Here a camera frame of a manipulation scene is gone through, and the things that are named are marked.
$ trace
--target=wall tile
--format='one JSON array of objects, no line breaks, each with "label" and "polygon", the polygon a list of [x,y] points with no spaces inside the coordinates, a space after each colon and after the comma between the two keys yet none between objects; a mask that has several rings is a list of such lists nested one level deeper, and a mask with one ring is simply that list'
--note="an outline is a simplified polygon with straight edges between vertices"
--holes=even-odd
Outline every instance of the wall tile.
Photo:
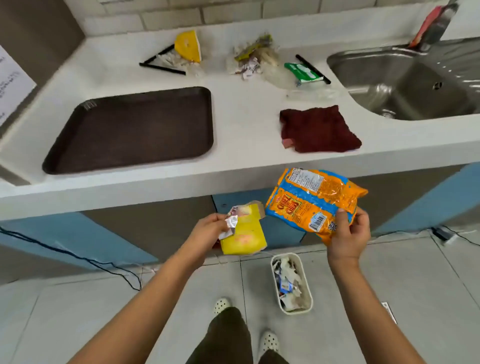
[{"label": "wall tile", "polygon": [[173,29],[202,23],[199,9],[145,12],[142,17],[147,30]]},{"label": "wall tile", "polygon": [[65,0],[73,16],[77,19],[86,16],[104,15],[105,8],[97,0]]},{"label": "wall tile", "polygon": [[152,9],[162,9],[168,7],[167,0],[133,0],[112,2],[105,4],[105,9],[109,14],[118,14],[122,12],[141,12]]},{"label": "wall tile", "polygon": [[395,6],[404,4],[414,4],[416,2],[429,2],[430,0],[378,0],[377,6]]},{"label": "wall tile", "polygon": [[264,3],[264,18],[316,14],[320,0],[273,0]]},{"label": "wall tile", "polygon": [[138,14],[85,18],[81,21],[81,27],[88,36],[141,32],[144,30],[142,20]]},{"label": "wall tile", "polygon": [[230,0],[170,0],[170,6],[175,8],[177,6],[198,6],[208,5],[215,2],[226,2]]},{"label": "wall tile", "polygon": [[322,0],[320,12],[341,12],[375,6],[375,0]]},{"label": "wall tile", "polygon": [[207,24],[241,22],[260,18],[261,4],[259,2],[245,2],[204,8],[204,19]]}]

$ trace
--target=backsplash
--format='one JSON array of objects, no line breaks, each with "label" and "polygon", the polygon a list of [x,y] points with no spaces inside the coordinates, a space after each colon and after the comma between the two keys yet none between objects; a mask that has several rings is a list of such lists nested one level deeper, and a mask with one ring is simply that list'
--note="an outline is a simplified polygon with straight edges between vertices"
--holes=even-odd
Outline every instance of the backsplash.
[{"label": "backsplash", "polygon": [[65,0],[87,36],[340,12],[429,0]]}]

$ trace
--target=chip bag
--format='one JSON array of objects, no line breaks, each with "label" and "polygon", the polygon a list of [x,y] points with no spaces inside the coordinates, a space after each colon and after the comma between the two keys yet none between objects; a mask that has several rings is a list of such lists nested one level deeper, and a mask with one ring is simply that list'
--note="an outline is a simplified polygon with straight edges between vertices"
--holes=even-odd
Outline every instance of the chip bag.
[{"label": "chip bag", "polygon": [[357,212],[357,199],[367,193],[333,172],[291,168],[278,180],[265,213],[298,230],[315,232],[329,245],[336,230],[336,211],[346,210],[351,224]]},{"label": "chip bag", "polygon": [[259,201],[234,206],[228,217],[236,216],[231,233],[221,235],[220,244],[223,254],[249,255],[267,247],[260,220],[265,217],[264,206]]}]

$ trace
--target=red cloth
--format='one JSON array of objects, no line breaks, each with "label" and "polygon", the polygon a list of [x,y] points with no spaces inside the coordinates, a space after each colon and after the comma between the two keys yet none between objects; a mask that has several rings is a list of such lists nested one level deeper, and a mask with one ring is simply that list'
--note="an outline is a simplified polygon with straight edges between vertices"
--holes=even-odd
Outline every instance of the red cloth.
[{"label": "red cloth", "polygon": [[350,131],[338,105],[305,111],[287,109],[280,112],[282,143],[299,153],[346,152],[361,147]]}]

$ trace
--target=sink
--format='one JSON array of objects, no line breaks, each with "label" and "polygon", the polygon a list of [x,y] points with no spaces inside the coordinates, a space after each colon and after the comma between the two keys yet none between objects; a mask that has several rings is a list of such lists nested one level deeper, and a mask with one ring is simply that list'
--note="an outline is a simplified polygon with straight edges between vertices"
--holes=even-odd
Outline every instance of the sink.
[{"label": "sink", "polygon": [[399,120],[480,113],[479,62],[480,38],[439,42],[428,54],[383,47],[327,60],[358,104]]}]

